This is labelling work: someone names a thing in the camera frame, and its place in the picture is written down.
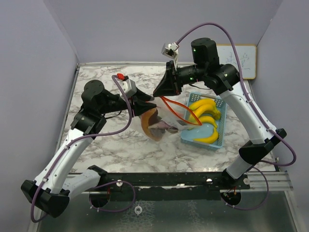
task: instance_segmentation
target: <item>metal frame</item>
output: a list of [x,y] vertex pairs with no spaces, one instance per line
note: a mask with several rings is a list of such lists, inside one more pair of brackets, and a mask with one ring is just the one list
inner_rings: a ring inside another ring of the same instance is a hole
[[[67,120],[67,115],[68,115],[68,111],[70,108],[70,103],[73,97],[73,93],[74,93],[74,89],[75,89],[75,85],[76,85],[76,81],[77,81],[77,77],[78,77],[78,73],[79,73],[79,69],[80,67],[87,67],[87,66],[124,66],[124,65],[131,65],[131,66],[164,66],[166,63],[165,62],[130,62],[130,61],[123,61],[123,62],[92,62],[92,63],[79,63],[77,64],[77,69],[75,72],[75,77],[74,77],[74,81],[73,81],[73,85],[72,85],[72,89],[70,92],[70,97],[69,97],[69,101],[68,101],[68,105],[66,108],[66,114],[65,114],[65,118],[63,120],[62,123],[62,127],[61,127],[61,131],[60,131],[60,135],[59,135],[59,139],[57,142],[57,147],[56,149],[59,148],[60,143],[61,143],[61,138],[62,138],[62,134],[63,134],[63,130],[65,127],[65,123]],[[193,63],[191,62],[179,62],[179,65],[192,65]],[[253,98],[254,94],[251,88],[251,83],[249,82],[249,86],[251,89],[251,93]],[[292,187],[292,183],[291,180],[289,178],[289,175],[287,172],[263,172],[268,180],[269,183],[269,190],[270,191],[284,191],[286,194],[286,198],[292,213],[292,217],[295,223],[295,226],[297,228],[297,231],[300,232],[306,232],[306,226],[304,224],[304,221],[302,220],[302,216],[299,212],[299,210],[297,209],[297,205],[295,202],[295,198],[294,198],[294,194],[291,190],[293,190]],[[73,178],[75,176],[77,176],[78,174],[69,174],[68,178]],[[259,172],[248,172],[248,179],[250,181],[250,189],[242,189],[240,191],[266,191],[266,185],[265,185],[265,180],[263,179],[263,177],[260,175]],[[85,191],[83,192],[83,194],[103,194],[106,193],[104,191]],[[35,211],[35,216],[40,216],[42,214],[41,210],[36,210]],[[40,223],[32,223],[30,222],[30,225],[28,227],[28,232],[33,232],[33,231],[37,231],[37,229],[39,229]]]

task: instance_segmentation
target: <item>plastic bag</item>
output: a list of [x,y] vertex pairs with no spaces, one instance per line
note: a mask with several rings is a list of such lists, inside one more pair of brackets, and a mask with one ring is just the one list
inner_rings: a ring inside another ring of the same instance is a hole
[[171,134],[199,126],[185,120],[185,117],[188,118],[191,113],[187,111],[186,106],[178,102],[175,104],[176,102],[172,103],[168,99],[155,98],[152,103],[157,107],[133,118],[130,126],[152,140],[160,141]]

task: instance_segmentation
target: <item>plastic basket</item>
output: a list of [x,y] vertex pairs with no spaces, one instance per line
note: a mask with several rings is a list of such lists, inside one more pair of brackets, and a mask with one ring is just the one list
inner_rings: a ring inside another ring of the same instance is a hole
[[[192,103],[203,99],[203,98],[210,98],[216,102],[217,109],[221,112],[221,118],[216,120],[218,125],[217,131],[219,133],[219,138],[213,144],[206,144],[202,142],[194,141],[195,138],[207,138],[212,135],[213,133],[213,125],[209,123],[203,123],[202,126],[191,129],[191,130],[183,130],[181,132],[181,142],[185,144],[191,144],[193,146],[206,148],[209,150],[217,150],[223,147],[223,138],[225,134],[225,119],[226,119],[226,103],[220,97],[213,97],[205,94],[201,94],[198,92],[191,92],[189,95],[189,99],[187,101],[187,106],[191,105]],[[188,120],[190,116],[189,112],[185,113],[185,119]]]

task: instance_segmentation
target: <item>black cable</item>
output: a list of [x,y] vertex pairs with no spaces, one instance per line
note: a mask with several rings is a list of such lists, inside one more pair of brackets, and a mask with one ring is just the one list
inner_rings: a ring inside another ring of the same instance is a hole
[[113,117],[117,117],[117,116],[119,116],[121,113],[122,113],[122,111],[119,111],[119,113],[118,113],[117,115],[110,116],[110,117],[106,117],[105,119],[110,119],[110,118],[113,118]]
[[192,85],[192,84],[189,84],[189,86],[192,86],[192,87],[195,87],[195,88],[199,88],[199,89],[204,89],[204,90],[210,90],[210,88],[200,88],[200,87]]

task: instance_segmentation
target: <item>white marble surface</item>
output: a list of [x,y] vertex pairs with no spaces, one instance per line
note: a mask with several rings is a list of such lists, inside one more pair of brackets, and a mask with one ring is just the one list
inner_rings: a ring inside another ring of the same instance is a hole
[[[165,66],[126,66],[126,67],[81,67],[74,89],[72,102],[64,130],[64,135],[70,129],[74,115],[82,105],[81,93],[84,85],[93,79],[102,81],[105,88],[112,93],[118,93],[117,86],[111,79],[112,74],[128,75],[137,87],[151,94],[161,80]],[[211,94],[211,90],[200,90],[186,86],[178,101],[184,100],[192,91],[202,91]],[[112,132],[122,128],[128,119],[127,112],[116,118],[108,119],[101,132]],[[238,155],[238,149],[248,141],[245,128],[234,112],[228,108],[224,147],[217,151],[209,151],[185,145],[180,142],[180,134],[172,135],[160,142],[154,142],[145,135],[129,128],[125,132],[108,137],[97,137],[83,152],[75,163],[72,171],[83,172],[91,165],[97,165],[108,172],[211,172],[223,171]],[[273,171],[271,165],[257,165],[263,171]]]

